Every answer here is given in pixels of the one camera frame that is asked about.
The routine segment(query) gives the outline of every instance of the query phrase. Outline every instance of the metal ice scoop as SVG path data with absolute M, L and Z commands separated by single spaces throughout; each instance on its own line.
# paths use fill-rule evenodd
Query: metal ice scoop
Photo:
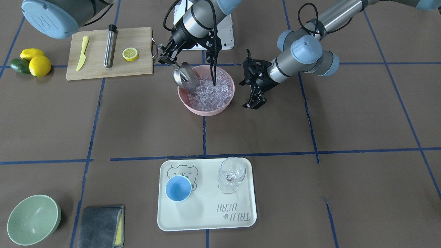
M 187 62 L 183 62 L 181 66 L 177 65 L 175 67 L 173 78 L 179 87 L 187 90 L 192 95 L 196 94 L 196 87 L 201 85 L 197 75 Z

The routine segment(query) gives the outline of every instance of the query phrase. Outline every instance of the yellow plastic knife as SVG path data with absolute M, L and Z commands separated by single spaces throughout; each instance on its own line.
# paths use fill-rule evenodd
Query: yellow plastic knife
M 80 55 L 80 61 L 78 61 L 77 71 L 81 69 L 81 67 L 84 65 L 84 62 L 86 61 L 86 55 L 84 52 L 86 52 L 87 44 L 89 43 L 89 36 L 83 37 L 83 44 L 81 46 L 81 55 Z

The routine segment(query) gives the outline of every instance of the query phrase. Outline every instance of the avocado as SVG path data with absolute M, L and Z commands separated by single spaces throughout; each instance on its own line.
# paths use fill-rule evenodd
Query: avocado
M 11 68 L 21 74 L 29 74 L 29 61 L 22 59 L 12 59 L 10 62 Z

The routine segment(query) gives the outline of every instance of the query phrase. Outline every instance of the green bowl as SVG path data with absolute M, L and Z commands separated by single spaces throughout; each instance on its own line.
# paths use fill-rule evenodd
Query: green bowl
M 52 198 L 33 195 L 14 208 L 7 221 L 7 234 L 16 244 L 36 244 L 55 231 L 60 219 L 60 206 Z

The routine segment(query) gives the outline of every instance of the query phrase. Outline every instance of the wine glass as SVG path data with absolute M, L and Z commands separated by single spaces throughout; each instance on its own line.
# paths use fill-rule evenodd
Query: wine glass
M 239 185 L 245 179 L 246 167 L 242 159 L 229 157 L 225 159 L 219 169 L 217 186 L 224 194 L 236 192 Z

